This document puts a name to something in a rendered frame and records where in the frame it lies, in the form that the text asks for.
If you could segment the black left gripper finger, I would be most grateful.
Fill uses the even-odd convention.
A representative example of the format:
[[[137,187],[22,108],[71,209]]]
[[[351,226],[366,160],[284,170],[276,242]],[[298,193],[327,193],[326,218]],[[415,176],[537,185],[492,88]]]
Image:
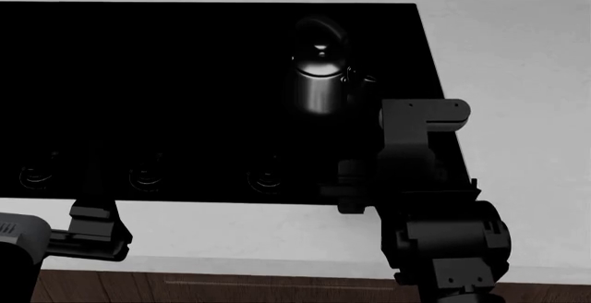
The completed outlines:
[[[72,218],[114,219],[116,204],[114,200],[76,200],[69,215]]]

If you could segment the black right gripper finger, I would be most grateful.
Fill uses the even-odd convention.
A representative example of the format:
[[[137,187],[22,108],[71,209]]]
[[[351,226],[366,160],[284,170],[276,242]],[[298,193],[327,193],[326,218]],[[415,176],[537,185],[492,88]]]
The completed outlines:
[[[336,200],[339,213],[364,213],[367,207],[377,205],[382,194],[379,186],[339,185],[321,186],[320,195]]]
[[[375,159],[348,159],[338,163],[337,181],[340,184],[361,184],[375,177]]]

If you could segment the black stove knob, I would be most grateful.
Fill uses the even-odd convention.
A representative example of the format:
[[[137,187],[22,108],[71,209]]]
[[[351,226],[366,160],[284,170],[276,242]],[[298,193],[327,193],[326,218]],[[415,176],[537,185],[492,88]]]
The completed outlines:
[[[256,158],[248,167],[247,182],[260,194],[282,194],[283,166],[279,156],[267,154]]]
[[[60,164],[60,152],[39,152],[31,155],[21,166],[18,180],[30,190],[45,190],[53,182]]]
[[[131,166],[128,172],[130,186],[143,193],[160,191],[165,178],[163,158],[162,152],[156,152],[144,156]]]

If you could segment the dark metal kettle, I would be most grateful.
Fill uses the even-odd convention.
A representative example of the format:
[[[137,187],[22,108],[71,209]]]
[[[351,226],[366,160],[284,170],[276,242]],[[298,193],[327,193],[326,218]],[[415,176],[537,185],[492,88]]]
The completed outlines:
[[[346,30],[333,19],[300,19],[291,39],[291,63],[285,96],[304,115],[337,116],[363,103],[377,80],[355,65]]]

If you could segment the brown wooden cabinet drawer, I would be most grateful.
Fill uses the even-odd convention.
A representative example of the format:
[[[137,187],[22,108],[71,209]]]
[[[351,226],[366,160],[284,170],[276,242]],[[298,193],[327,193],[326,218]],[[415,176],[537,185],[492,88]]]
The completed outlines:
[[[389,286],[392,291],[166,285],[168,281]],[[416,288],[393,280],[136,272],[41,272],[31,303],[420,303]]]

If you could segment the black glass cooktop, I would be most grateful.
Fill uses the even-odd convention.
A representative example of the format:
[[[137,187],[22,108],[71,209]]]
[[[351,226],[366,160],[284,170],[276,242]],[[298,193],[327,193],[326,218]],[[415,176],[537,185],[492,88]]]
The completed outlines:
[[[296,23],[333,19],[376,78],[363,103],[304,115],[285,96]],[[444,96],[412,3],[0,3],[0,198],[336,205],[341,160],[455,139],[471,114]],[[60,152],[45,190],[24,161]],[[162,152],[160,191],[128,182]],[[283,193],[247,182],[276,154]]]

